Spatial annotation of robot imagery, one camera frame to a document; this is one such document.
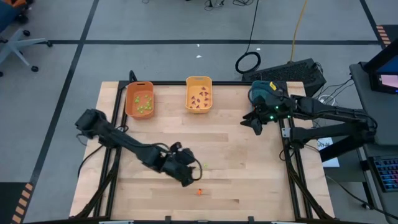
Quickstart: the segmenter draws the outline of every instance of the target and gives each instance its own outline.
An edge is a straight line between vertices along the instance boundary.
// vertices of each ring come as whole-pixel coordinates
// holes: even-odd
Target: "office chair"
[[[19,15],[21,8],[13,7],[3,1],[0,1],[0,32],[4,31],[7,26],[14,21],[14,19]],[[8,40],[0,37],[0,43],[4,46],[0,50],[0,64],[5,61],[7,56],[11,53],[16,54],[33,72],[38,72],[39,68],[37,66],[31,66],[30,63],[25,59],[22,52],[20,51],[23,47],[28,47],[37,43],[47,42],[48,47],[52,47],[52,43],[47,41],[45,38],[30,39],[30,40],[19,40],[22,35],[28,37],[30,32],[28,30],[18,29],[12,37]]]

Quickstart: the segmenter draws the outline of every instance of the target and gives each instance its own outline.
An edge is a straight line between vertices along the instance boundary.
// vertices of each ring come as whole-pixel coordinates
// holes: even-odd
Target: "keyboard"
[[[398,155],[369,158],[383,192],[398,191]]]
[[[268,68],[250,74],[245,74],[246,81],[264,80],[277,81],[283,80],[285,82],[303,82],[312,83],[317,79],[317,69],[312,67],[313,61],[303,60],[291,64],[285,64],[273,68]]]

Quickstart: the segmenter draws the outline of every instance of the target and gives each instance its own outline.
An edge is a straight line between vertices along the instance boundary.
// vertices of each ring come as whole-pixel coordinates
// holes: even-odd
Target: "chair wheel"
[[[39,68],[37,66],[32,66],[31,70],[32,72],[38,72]]]
[[[25,35],[26,37],[30,36],[29,30],[24,30],[24,35]]]

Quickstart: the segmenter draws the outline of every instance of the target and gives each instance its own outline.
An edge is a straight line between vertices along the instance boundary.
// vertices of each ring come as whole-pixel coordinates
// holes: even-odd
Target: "chair leg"
[[[8,39],[8,41],[17,41],[17,40],[19,40],[20,37],[22,37],[23,33],[24,33],[24,30],[21,29],[21,28],[19,28],[19,29],[17,30],[17,32],[15,32],[15,33],[10,37],[10,39]]]
[[[26,60],[26,58],[19,52],[19,50],[14,45],[8,44],[7,46],[12,50],[12,52],[14,52],[19,57],[21,61],[25,63],[25,65],[30,67],[30,63]]]
[[[18,40],[18,41],[13,42],[12,45],[14,45],[17,49],[19,49],[21,47],[27,47],[27,46],[38,44],[38,43],[45,42],[45,41],[46,41],[45,38],[30,39],[30,40]]]

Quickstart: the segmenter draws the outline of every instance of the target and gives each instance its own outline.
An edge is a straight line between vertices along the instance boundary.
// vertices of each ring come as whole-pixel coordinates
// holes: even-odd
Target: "wooden table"
[[[290,94],[305,94],[302,83],[287,83]],[[96,108],[112,117],[118,82],[103,82]],[[279,159],[282,141],[277,123],[263,126],[260,136],[241,126],[249,112],[249,86],[213,86],[213,107],[207,114],[185,110],[185,86],[155,86],[155,116],[148,120],[127,119],[132,137],[143,143],[180,141],[206,167],[203,178],[183,188],[165,174],[141,164],[135,155],[122,150],[113,220],[294,220],[285,162]],[[121,103],[118,122],[124,104]],[[311,121],[295,120],[296,126],[312,127]],[[95,150],[97,140],[88,141],[85,156]],[[104,149],[83,166],[70,215],[76,215],[89,201],[100,179]],[[317,152],[301,150],[309,191],[333,216],[328,186]],[[300,212],[305,215],[302,196]],[[101,214],[104,214],[104,203]]]

